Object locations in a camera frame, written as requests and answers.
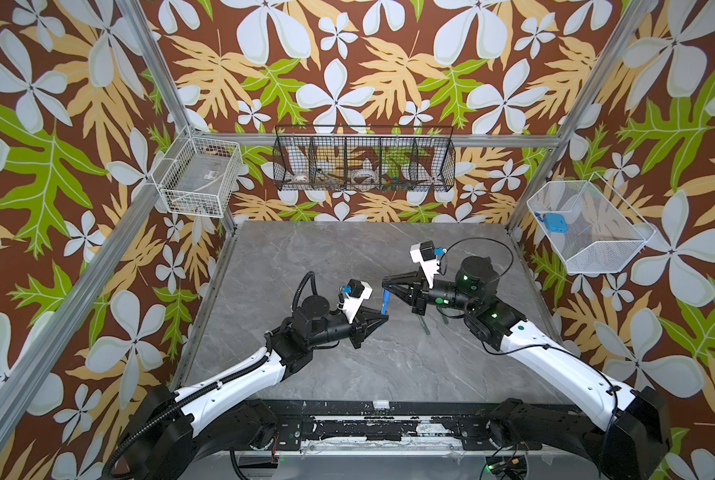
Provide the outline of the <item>blue pen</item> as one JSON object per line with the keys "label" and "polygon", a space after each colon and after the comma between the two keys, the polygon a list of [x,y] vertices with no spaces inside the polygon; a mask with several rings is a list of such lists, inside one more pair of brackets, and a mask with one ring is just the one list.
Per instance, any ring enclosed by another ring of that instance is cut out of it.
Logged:
{"label": "blue pen", "polygon": [[385,289],[383,290],[383,303],[381,304],[381,314],[387,315],[387,310],[389,309],[389,300],[391,299],[391,292]]}

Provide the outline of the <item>green pen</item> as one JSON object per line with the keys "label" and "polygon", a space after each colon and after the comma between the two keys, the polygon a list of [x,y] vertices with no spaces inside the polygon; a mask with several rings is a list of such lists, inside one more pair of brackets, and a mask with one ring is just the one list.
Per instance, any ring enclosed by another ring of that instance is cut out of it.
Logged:
{"label": "green pen", "polygon": [[418,315],[417,318],[419,318],[419,322],[421,322],[421,327],[423,327],[423,331],[425,331],[425,335],[430,336],[431,331],[429,331],[429,327],[427,327],[427,322],[425,322],[425,317]]}

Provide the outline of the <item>blue object in basket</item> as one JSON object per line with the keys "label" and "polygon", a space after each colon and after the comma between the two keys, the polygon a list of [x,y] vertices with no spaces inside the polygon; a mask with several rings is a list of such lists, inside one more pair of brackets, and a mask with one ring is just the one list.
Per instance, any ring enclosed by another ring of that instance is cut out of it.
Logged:
{"label": "blue object in basket", "polygon": [[557,213],[547,213],[543,216],[543,225],[549,233],[566,234],[569,232],[569,223],[565,220],[565,216]]}

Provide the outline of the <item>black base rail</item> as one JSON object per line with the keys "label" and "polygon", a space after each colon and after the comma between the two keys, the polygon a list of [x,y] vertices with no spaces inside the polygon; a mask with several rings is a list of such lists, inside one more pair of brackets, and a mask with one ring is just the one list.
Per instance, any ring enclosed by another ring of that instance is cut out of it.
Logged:
{"label": "black base rail", "polygon": [[247,400],[219,429],[233,447],[279,455],[469,454],[497,450],[495,403]]}

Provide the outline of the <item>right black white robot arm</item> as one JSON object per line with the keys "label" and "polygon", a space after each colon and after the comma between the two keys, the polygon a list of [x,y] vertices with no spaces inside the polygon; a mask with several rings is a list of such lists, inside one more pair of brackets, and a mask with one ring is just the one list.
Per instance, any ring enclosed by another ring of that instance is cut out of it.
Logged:
{"label": "right black white robot arm", "polygon": [[439,262],[383,278],[383,289],[423,315],[427,306],[463,314],[487,353],[531,369],[577,406],[575,413],[508,399],[487,420],[499,447],[543,444],[585,458],[609,479],[647,479],[671,450],[669,412],[651,387],[633,388],[589,366],[497,297],[491,259],[469,256],[453,281],[437,281]]}

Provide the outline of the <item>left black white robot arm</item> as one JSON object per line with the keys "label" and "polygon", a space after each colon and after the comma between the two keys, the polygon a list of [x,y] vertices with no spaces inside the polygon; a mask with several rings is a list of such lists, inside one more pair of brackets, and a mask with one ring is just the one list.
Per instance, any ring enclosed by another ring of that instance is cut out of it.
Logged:
{"label": "left black white robot arm", "polygon": [[369,283],[352,279],[331,307],[318,292],[304,297],[297,291],[291,315],[266,333],[252,356],[194,385],[152,391],[119,437],[102,478],[178,479],[193,462],[219,450],[266,444],[276,418],[255,394],[300,372],[318,350],[343,340],[361,348],[389,319],[365,306],[372,293]]}

